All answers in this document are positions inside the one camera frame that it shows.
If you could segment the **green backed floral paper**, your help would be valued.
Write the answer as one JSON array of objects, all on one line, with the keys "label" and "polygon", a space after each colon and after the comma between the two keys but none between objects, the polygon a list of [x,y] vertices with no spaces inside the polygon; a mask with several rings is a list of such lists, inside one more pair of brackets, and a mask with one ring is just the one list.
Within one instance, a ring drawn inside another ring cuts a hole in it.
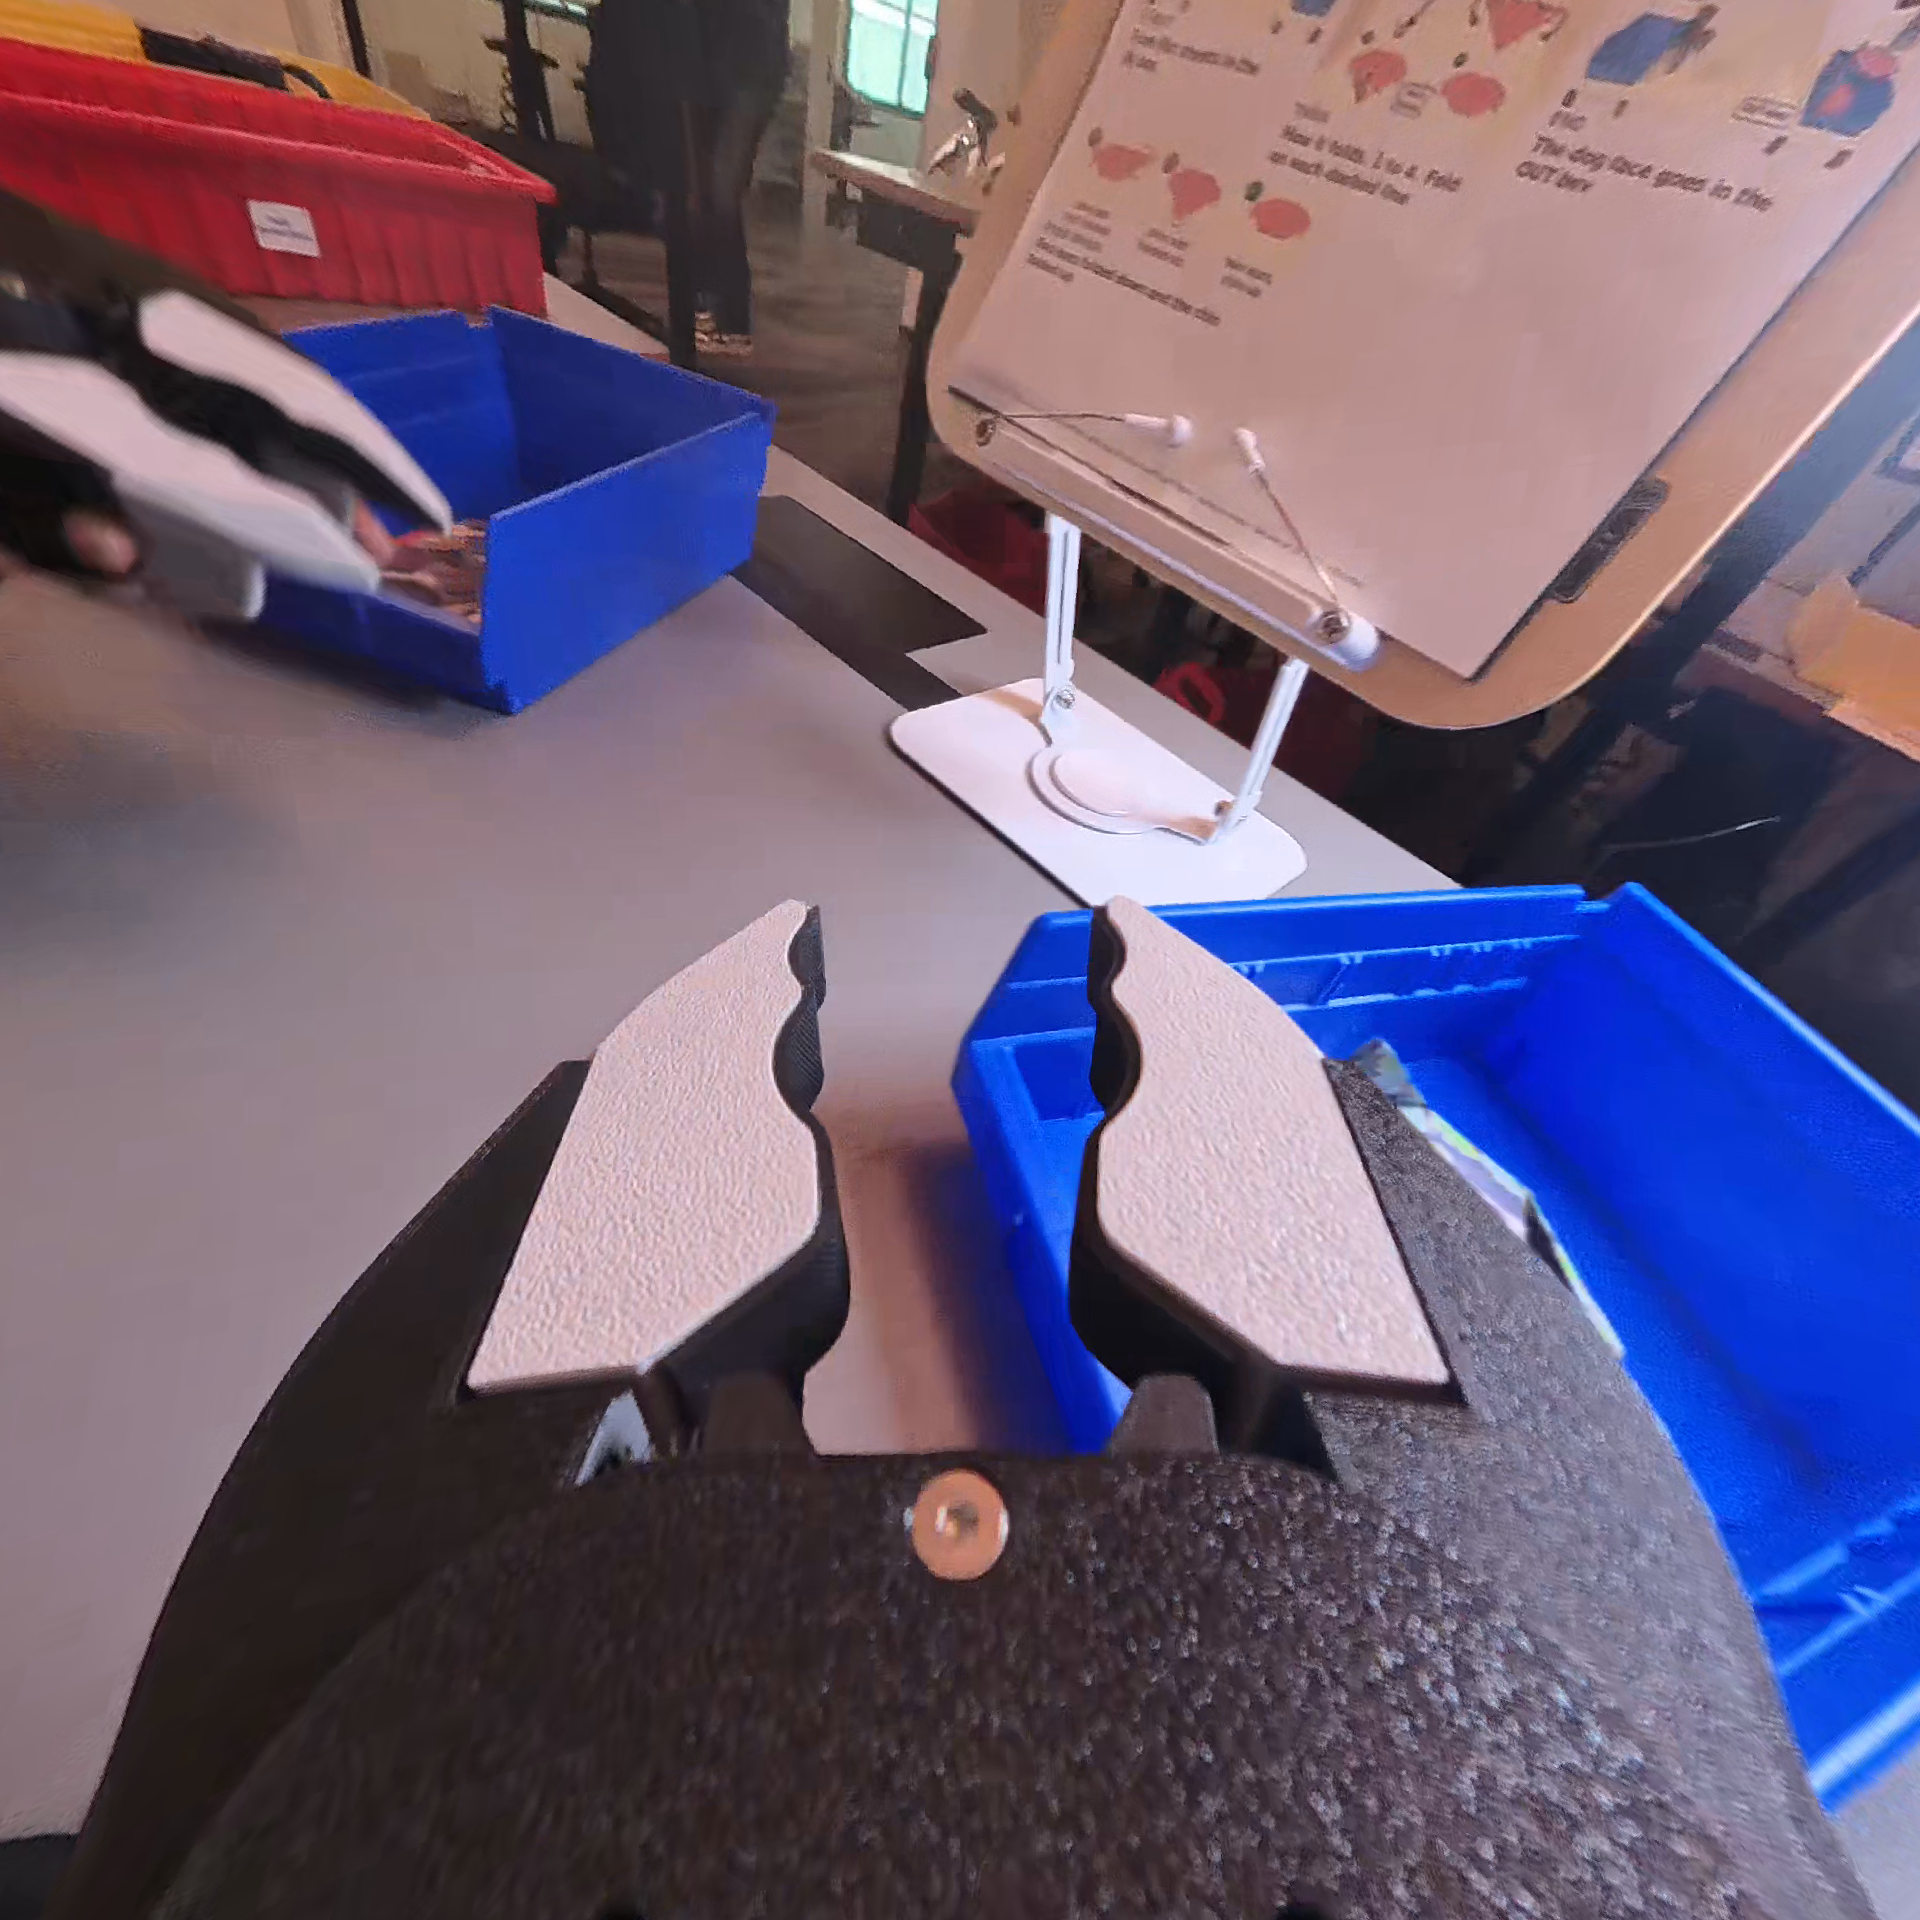
[{"label": "green backed floral paper", "polygon": [[1425,1090],[1414,1088],[1414,1074],[1404,1064],[1404,1050],[1389,1041],[1369,1041],[1347,1064],[1360,1064],[1393,1116],[1504,1217],[1509,1238],[1529,1241],[1529,1254],[1554,1262],[1554,1278],[1575,1298],[1575,1312],[1590,1319],[1590,1334],[1604,1337],[1610,1361],[1627,1361],[1627,1337],[1610,1334],[1604,1307],[1590,1298],[1590,1285],[1575,1278],[1574,1252],[1555,1241],[1554,1217],[1536,1210],[1536,1197],[1499,1162],[1483,1151],[1454,1122],[1441,1122],[1425,1109]]}]

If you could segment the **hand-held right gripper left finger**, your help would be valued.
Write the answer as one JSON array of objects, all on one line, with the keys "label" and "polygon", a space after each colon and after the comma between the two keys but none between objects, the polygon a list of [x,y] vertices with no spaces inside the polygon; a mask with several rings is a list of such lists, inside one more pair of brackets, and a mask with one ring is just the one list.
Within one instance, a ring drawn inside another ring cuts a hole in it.
[{"label": "hand-held right gripper left finger", "polygon": [[661,975],[587,1058],[462,1388],[803,1372],[848,1334],[819,1130],[826,941],[781,899]]}]

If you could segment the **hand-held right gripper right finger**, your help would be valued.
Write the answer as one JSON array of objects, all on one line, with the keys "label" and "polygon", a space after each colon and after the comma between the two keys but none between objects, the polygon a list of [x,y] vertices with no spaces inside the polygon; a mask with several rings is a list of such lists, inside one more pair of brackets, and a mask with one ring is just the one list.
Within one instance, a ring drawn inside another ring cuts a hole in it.
[{"label": "hand-held right gripper right finger", "polygon": [[1356,1388],[1446,1402],[1454,1368],[1406,1278],[1325,1050],[1150,899],[1093,905],[1093,1141],[1066,1319],[1138,1388]]}]

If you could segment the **blue plastic bin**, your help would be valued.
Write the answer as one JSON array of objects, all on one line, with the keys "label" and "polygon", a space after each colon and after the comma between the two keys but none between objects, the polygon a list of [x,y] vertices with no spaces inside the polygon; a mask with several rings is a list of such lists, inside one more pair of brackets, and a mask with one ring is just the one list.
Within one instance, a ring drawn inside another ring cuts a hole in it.
[{"label": "blue plastic bin", "polygon": [[754,559],[769,400],[494,304],[294,327],[482,530],[475,614],[269,580],[260,625],[396,686],[526,707]]},{"label": "blue plastic bin", "polygon": [[1325,1058],[1389,1042],[1514,1174],[1753,1608],[1809,1787],[1920,1712],[1920,1132],[1646,887],[1168,905]]}]

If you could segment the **red plastic bin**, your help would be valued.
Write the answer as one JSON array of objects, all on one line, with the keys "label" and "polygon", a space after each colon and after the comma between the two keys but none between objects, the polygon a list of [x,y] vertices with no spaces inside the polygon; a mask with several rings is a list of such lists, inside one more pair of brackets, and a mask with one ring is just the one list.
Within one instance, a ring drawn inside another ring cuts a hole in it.
[{"label": "red plastic bin", "polygon": [[56,60],[9,72],[9,190],[225,293],[544,317],[544,178],[458,128],[269,90]]}]

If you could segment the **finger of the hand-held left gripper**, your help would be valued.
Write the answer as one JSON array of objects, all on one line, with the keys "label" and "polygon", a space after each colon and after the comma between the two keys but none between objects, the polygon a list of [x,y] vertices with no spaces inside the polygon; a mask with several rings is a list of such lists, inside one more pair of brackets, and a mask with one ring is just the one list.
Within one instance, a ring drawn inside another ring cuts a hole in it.
[{"label": "finger of the hand-held left gripper", "polygon": [[269,580],[374,585],[374,559],[316,492],[260,476],[85,352],[0,352],[0,420],[86,464],[141,548],[137,580],[175,614],[251,621]]},{"label": "finger of the hand-held left gripper", "polygon": [[316,464],[381,511],[454,530],[441,485],[347,384],[200,293],[132,298],[132,384],[161,420],[240,449],[269,476]]}]

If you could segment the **yellow plastic bin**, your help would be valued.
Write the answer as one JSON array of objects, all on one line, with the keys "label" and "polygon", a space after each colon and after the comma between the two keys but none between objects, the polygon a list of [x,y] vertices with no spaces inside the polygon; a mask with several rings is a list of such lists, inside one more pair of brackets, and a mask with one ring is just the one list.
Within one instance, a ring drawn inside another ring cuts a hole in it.
[{"label": "yellow plastic bin", "polygon": [[150,60],[215,82],[251,82],[300,104],[429,119],[366,72],[363,7],[288,0],[288,7],[86,7],[86,0],[9,0],[9,39]]}]

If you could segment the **black standing desk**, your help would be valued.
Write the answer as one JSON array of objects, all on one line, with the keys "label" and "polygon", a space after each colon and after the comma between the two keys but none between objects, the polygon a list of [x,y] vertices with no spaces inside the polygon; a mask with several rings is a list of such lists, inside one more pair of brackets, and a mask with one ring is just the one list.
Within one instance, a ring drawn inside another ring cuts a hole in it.
[{"label": "black standing desk", "polygon": [[855,153],[803,153],[803,168],[819,183],[842,183],[855,201],[855,245],[883,254],[910,275],[925,275],[918,320],[910,320],[910,362],[902,362],[902,420],[898,420],[898,468],[887,468],[887,518],[910,527],[925,500],[925,456],[928,456],[928,339],[942,327],[964,245],[983,210],[983,183],[953,183],[887,157]]}]

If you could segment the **tan backed camouflage paper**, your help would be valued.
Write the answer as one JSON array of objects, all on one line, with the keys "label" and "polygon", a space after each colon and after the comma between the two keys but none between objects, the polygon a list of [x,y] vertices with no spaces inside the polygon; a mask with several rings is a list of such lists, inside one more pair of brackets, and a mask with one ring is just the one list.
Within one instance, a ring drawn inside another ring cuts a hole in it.
[{"label": "tan backed camouflage paper", "polygon": [[374,595],[429,607],[441,621],[482,621],[482,518],[391,530],[374,511],[355,518],[363,552],[374,559]]}]

